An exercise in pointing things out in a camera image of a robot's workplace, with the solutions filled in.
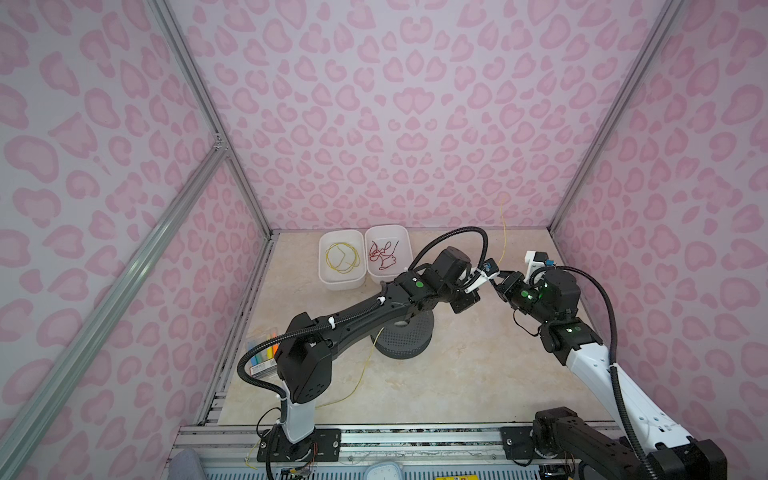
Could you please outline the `dark grey cable spool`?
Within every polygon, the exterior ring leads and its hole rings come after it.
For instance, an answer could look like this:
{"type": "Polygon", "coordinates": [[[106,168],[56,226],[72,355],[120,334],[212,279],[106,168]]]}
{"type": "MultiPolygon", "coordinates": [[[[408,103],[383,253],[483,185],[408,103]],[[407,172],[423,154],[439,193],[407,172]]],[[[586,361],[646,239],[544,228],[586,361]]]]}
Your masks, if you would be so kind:
{"type": "Polygon", "coordinates": [[[370,335],[374,347],[384,356],[395,360],[407,360],[424,352],[429,346],[434,330],[434,314],[431,311],[399,320],[388,325],[380,333],[370,335]]]}

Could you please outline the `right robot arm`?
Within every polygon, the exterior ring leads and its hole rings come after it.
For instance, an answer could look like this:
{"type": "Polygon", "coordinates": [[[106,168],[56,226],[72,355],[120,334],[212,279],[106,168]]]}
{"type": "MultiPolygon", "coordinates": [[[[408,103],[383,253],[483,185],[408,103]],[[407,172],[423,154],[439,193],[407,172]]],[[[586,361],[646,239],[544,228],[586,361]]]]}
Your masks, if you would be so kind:
{"type": "Polygon", "coordinates": [[[712,440],[698,440],[667,415],[617,362],[616,322],[603,340],[577,314],[581,270],[542,266],[530,274],[504,271],[494,281],[513,311],[539,323],[538,337],[598,399],[620,426],[614,440],[566,407],[536,413],[533,451],[542,457],[572,454],[605,479],[724,479],[728,460],[712,440]]]}

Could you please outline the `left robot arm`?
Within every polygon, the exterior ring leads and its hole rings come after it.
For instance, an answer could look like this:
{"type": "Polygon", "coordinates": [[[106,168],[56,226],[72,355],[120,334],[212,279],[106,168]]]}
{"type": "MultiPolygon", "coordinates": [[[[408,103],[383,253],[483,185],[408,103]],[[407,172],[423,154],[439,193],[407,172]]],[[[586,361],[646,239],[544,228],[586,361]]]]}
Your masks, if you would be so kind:
{"type": "Polygon", "coordinates": [[[329,315],[312,318],[303,312],[284,333],[248,349],[238,360],[236,373],[246,384],[277,395],[280,419],[271,436],[296,445],[314,434],[316,400],[332,382],[333,361],[358,341],[400,321],[422,317],[440,303],[449,304],[455,313],[477,303],[479,287],[498,274],[488,248],[488,234],[481,227],[451,230],[430,241],[404,272],[383,282],[377,294],[329,315]],[[440,243],[464,233],[480,235],[482,245],[475,263],[452,246],[434,261],[422,261],[440,243]],[[281,385],[250,373],[251,359],[273,346],[281,385]]]}

